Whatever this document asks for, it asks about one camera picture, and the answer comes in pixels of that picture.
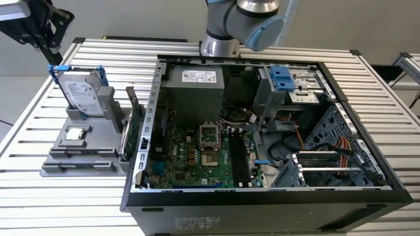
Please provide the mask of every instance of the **blue tab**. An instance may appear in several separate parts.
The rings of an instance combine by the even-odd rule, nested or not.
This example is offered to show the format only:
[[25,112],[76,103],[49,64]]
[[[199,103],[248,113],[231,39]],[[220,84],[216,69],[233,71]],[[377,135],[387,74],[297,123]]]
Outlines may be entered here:
[[72,69],[71,65],[57,65],[55,70],[56,71],[69,71]]
[[100,73],[100,79],[101,79],[103,85],[104,85],[104,86],[109,86],[109,84],[108,84],[108,79],[107,79],[105,69],[103,68],[101,65],[99,66],[97,71],[99,71],[99,73]]
[[260,164],[268,164],[269,165],[269,161],[267,161],[267,160],[255,160],[253,162],[257,165],[260,165]]
[[295,82],[285,66],[272,66],[269,75],[277,91],[295,91]]

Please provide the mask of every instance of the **orange cable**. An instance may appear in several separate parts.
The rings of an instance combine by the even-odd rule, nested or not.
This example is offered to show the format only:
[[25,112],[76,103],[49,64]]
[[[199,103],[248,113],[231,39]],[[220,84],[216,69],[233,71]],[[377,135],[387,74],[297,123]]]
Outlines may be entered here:
[[295,122],[296,125],[295,125],[295,130],[296,130],[296,134],[297,134],[297,138],[299,138],[299,142],[300,142],[300,150],[303,151],[303,141],[301,141],[301,136],[300,136],[300,133],[299,133],[299,130],[297,130],[297,121]]

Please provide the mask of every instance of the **slotted metal surface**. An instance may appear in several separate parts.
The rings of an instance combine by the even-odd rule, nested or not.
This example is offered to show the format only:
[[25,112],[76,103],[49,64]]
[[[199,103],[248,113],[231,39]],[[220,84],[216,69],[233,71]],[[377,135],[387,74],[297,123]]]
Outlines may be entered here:
[[[199,55],[197,43],[87,39],[73,44],[64,62],[103,65],[116,100],[129,106],[125,86],[147,103],[157,54]],[[244,58],[323,61],[372,134],[416,203],[371,222],[349,236],[420,235],[420,126],[363,57],[348,51],[269,48],[241,49]],[[48,79],[0,144],[0,234],[143,235],[129,214],[119,211],[124,177],[43,178],[39,169],[63,127],[65,99]]]

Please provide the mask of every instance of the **blue latch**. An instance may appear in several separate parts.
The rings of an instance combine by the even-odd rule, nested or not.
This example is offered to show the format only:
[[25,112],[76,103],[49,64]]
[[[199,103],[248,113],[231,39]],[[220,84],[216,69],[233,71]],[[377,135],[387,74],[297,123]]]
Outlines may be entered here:
[[277,91],[295,91],[295,82],[285,66],[272,66],[269,76]]
[[253,163],[255,163],[256,165],[261,165],[261,164],[269,165],[269,161],[267,161],[267,160],[255,160]]

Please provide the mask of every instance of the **label on hard drive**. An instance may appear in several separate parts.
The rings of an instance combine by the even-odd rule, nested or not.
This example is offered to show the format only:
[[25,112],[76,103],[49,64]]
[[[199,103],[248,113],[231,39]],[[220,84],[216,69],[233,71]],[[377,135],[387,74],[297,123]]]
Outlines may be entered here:
[[184,70],[183,82],[217,83],[216,71]]
[[103,115],[93,86],[87,82],[65,82],[69,92],[69,100],[77,105],[77,109],[87,115]]

